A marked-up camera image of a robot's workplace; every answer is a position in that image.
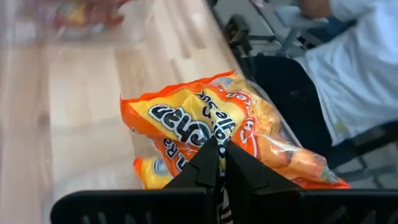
snack bag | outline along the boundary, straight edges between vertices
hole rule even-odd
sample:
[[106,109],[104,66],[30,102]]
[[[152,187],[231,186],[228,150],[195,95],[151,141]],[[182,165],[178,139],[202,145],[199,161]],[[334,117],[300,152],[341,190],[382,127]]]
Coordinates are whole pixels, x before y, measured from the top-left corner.
[[150,159],[138,157],[134,160],[134,169],[145,189],[162,189],[173,179],[164,160],[159,157]]
[[121,24],[119,8],[130,0],[29,0],[39,16],[59,35],[83,37]]
[[303,188],[349,188],[325,158],[287,143],[278,112],[233,72],[121,100],[121,113],[131,130],[153,139],[172,176],[214,136],[223,170],[225,145],[232,140]]

wooden countertop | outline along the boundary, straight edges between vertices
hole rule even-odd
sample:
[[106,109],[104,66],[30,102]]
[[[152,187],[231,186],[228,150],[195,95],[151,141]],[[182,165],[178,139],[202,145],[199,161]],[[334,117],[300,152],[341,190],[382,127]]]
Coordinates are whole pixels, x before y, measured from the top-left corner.
[[202,0],[133,5],[145,10],[122,27],[62,44],[21,16],[20,1],[0,3],[0,223],[46,223],[72,191],[139,186],[132,161],[156,152],[121,121],[120,92],[240,71]]

